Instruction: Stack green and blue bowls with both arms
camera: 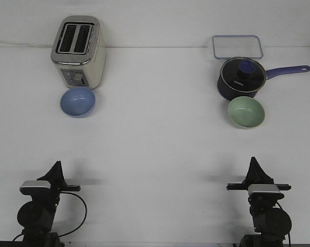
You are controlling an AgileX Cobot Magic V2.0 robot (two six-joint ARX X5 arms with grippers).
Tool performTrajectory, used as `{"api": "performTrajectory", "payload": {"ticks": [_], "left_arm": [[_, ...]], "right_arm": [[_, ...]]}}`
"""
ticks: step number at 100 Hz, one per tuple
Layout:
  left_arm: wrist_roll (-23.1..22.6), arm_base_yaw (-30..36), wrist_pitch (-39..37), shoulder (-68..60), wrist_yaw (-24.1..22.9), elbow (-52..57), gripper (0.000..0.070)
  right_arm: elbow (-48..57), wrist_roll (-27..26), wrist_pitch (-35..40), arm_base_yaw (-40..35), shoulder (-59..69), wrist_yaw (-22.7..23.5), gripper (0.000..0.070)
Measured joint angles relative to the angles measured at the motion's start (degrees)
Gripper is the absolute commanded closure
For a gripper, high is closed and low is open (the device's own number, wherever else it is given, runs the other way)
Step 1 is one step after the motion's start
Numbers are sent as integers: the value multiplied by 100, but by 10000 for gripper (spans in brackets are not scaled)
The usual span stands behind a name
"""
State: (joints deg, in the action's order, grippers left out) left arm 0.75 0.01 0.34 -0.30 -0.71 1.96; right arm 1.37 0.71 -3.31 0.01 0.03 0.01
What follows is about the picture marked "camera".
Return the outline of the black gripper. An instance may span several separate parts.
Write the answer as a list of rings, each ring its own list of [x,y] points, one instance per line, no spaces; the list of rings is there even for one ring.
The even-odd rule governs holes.
[[[58,203],[60,194],[64,192],[80,191],[80,185],[67,185],[63,176],[63,170],[61,161],[56,161],[51,169],[42,177],[38,178],[38,181],[48,181],[55,187],[50,188],[49,193],[43,193],[41,195],[31,196],[33,200],[41,203]]]
[[[257,159],[253,156],[250,160],[247,175],[242,183],[228,183],[226,189],[246,190],[251,204],[255,204],[256,200],[265,200],[275,205],[278,200],[284,198],[282,191],[290,190],[291,186],[289,184],[274,184],[273,178],[263,171]]]

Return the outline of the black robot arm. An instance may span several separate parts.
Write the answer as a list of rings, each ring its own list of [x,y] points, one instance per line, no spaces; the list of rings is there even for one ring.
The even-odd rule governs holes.
[[[18,243],[21,246],[64,246],[60,238],[74,233],[83,226],[88,212],[87,204],[76,194],[81,187],[66,183],[61,161],[56,161],[44,176],[25,181],[19,190],[21,194],[31,196],[31,201],[25,203],[17,214],[17,221],[23,227],[21,234],[16,237],[23,237]],[[51,231],[61,194],[77,197],[85,209],[82,222],[64,234]]]
[[[241,183],[229,183],[227,190],[248,192],[249,212],[254,234],[245,234],[238,246],[283,246],[285,237],[290,238],[292,221],[281,207],[279,200],[289,184],[277,184],[265,173],[255,157],[252,157],[245,179]]]

